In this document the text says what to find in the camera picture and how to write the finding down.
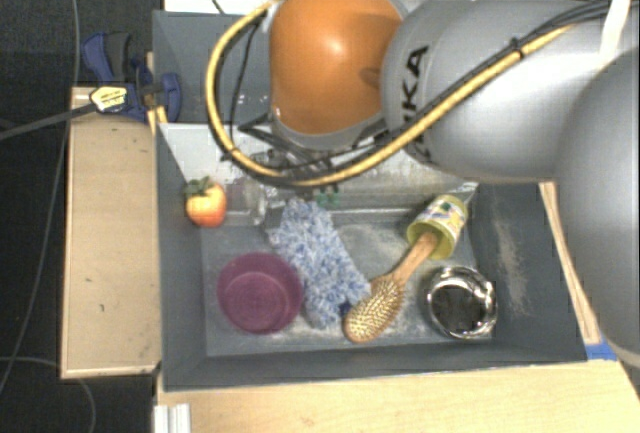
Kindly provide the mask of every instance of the metal cup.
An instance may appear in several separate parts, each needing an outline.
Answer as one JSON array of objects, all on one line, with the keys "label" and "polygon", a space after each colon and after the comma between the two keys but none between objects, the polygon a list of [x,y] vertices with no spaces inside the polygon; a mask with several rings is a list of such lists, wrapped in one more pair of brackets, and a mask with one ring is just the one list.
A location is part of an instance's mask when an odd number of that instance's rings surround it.
[{"label": "metal cup", "polygon": [[428,321],[448,337],[472,340],[491,333],[497,320],[495,288],[478,271],[465,266],[436,270],[420,294]]}]

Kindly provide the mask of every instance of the wooden board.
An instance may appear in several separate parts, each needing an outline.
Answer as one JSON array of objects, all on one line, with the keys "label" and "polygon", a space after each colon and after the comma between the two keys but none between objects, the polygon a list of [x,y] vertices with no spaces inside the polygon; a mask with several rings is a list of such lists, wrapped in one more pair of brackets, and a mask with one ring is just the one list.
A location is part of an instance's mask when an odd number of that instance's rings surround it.
[{"label": "wooden board", "polygon": [[[88,102],[74,89],[72,107]],[[63,378],[151,372],[160,360],[153,138],[92,113],[69,139]]]},{"label": "wooden board", "polygon": [[189,403],[192,433],[632,433],[640,402],[616,362],[215,392]]},{"label": "wooden board", "polygon": [[544,206],[547,210],[547,217],[551,225],[551,232],[553,233],[553,238],[556,243],[558,256],[562,262],[562,269],[576,311],[582,338],[585,344],[600,344],[602,337],[600,335],[600,329],[598,328],[598,321],[596,320],[596,316],[587,300],[578,274],[573,266],[571,253],[567,247],[567,241],[562,230],[562,223],[560,222],[560,216],[558,214],[558,197],[555,184],[545,182],[540,185],[540,191],[542,193],[542,199],[544,200]]}]

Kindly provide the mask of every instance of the hairbrush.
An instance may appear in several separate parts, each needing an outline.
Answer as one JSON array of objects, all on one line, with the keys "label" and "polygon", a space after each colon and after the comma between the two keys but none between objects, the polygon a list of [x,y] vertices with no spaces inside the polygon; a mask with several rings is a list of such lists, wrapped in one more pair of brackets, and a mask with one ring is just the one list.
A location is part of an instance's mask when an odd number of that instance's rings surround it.
[{"label": "hairbrush", "polygon": [[371,294],[360,300],[344,318],[347,339],[355,343],[369,342],[387,329],[402,308],[409,278],[438,247],[438,242],[433,232],[423,233],[393,271],[371,281]]}]

